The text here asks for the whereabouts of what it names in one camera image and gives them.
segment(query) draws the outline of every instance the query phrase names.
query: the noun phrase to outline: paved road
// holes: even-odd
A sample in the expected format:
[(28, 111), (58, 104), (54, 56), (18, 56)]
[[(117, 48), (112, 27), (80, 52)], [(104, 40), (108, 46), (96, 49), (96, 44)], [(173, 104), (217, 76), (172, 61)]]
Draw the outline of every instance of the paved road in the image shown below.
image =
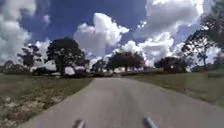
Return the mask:
[(90, 86), (25, 123), (22, 128), (223, 128), (224, 110), (150, 84), (121, 78), (96, 79)]

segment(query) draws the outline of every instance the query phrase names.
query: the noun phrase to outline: tree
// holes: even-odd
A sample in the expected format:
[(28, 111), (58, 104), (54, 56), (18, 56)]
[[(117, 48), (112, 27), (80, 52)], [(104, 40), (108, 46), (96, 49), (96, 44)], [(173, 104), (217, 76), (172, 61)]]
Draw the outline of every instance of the tree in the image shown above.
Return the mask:
[(157, 61), (155, 64), (156, 68), (163, 68), (164, 71), (169, 73), (186, 72), (188, 64), (176, 57), (165, 57)]
[(209, 38), (218, 43), (218, 46), (224, 50), (224, 1), (214, 0), (214, 6), (211, 12), (202, 19), (201, 23), (206, 27)]
[(7, 71), (8, 69), (12, 68), (14, 65), (12, 60), (8, 60), (4, 64), (4, 71)]
[(47, 51), (48, 60), (54, 60), (57, 71), (64, 76), (66, 66), (85, 66), (89, 61), (85, 59), (85, 53), (79, 48), (78, 43), (71, 38), (54, 40)]
[(207, 37), (206, 30), (197, 30), (187, 38), (181, 51), (189, 58), (196, 56), (199, 62), (203, 61), (204, 68), (207, 69), (207, 51), (215, 46), (216, 44)]
[(92, 71), (94, 72), (103, 72), (103, 69), (106, 67), (106, 61), (103, 59), (98, 60), (95, 64), (92, 66)]
[(42, 61), (41, 54), (39, 53), (39, 48), (35, 45), (30, 45), (28, 47), (22, 48), (23, 54), (18, 53), (17, 56), (22, 59), (24, 66), (28, 70), (34, 65), (35, 61)]
[(120, 51), (114, 53), (108, 60), (107, 69), (124, 67), (127, 72), (128, 68), (140, 68), (144, 66), (144, 58), (141, 54), (130, 51)]
[(224, 55), (222, 52), (219, 52), (217, 57), (214, 58), (214, 67), (216, 69), (224, 67)]

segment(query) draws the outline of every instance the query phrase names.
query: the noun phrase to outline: green grass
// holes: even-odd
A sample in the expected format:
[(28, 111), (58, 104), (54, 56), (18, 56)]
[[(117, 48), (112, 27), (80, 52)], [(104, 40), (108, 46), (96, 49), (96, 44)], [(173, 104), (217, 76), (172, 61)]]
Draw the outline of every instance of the green grass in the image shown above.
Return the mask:
[(131, 78), (224, 107), (224, 70), (204, 73), (133, 76)]
[(17, 127), (91, 81), (0, 75), (0, 127)]

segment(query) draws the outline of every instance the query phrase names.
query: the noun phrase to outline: dark object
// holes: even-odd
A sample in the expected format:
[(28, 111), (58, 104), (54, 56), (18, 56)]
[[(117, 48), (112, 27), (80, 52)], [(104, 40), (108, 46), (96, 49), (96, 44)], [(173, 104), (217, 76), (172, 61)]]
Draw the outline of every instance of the dark object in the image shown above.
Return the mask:
[(87, 126), (83, 120), (78, 119), (75, 121), (74, 126), (72, 128), (87, 128)]
[(45, 67), (41, 67), (41, 68), (37, 68), (36, 70), (34, 70), (33, 75), (44, 75), (44, 74), (48, 74), (51, 75), (52, 73), (55, 73), (55, 71), (51, 71), (46, 69)]

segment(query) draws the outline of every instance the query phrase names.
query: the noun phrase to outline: white cloud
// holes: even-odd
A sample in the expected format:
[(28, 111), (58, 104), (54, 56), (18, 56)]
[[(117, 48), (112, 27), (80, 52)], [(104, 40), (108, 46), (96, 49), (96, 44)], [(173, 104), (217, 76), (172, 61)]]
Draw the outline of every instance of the white cloud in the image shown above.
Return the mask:
[(82, 49), (95, 56), (105, 55), (106, 47), (116, 46), (122, 34), (129, 32), (129, 29), (118, 25), (111, 17), (102, 13), (94, 14), (93, 24), (94, 26), (86, 23), (79, 25), (74, 39)]
[(51, 41), (49, 39), (46, 39), (43, 42), (37, 41), (35, 43), (35, 45), (39, 48), (43, 59), (47, 58), (47, 49), (48, 49), (48, 46), (50, 45), (50, 43), (51, 43)]
[(147, 0), (146, 21), (139, 25), (136, 38), (148, 38), (169, 32), (171, 35), (182, 25), (194, 24), (203, 14), (204, 0)]
[(128, 41), (127, 44), (121, 46), (121, 49), (125, 51), (132, 51), (132, 52), (140, 52), (142, 49), (136, 45), (136, 43), (132, 40)]
[(172, 55), (170, 49), (173, 43), (174, 39), (169, 33), (162, 33), (139, 44), (129, 41), (127, 44), (121, 46), (121, 49), (142, 53), (146, 65), (153, 66), (155, 61)]
[(1, 8), (1, 14), (6, 20), (19, 20), (21, 11), (32, 16), (36, 11), (36, 0), (5, 0)]
[(21, 27), (19, 20), (25, 12), (34, 15), (35, 0), (6, 0), (0, 7), (0, 63), (17, 60), (16, 54), (31, 35)]
[(45, 25), (48, 26), (51, 23), (50, 15), (44, 15)]

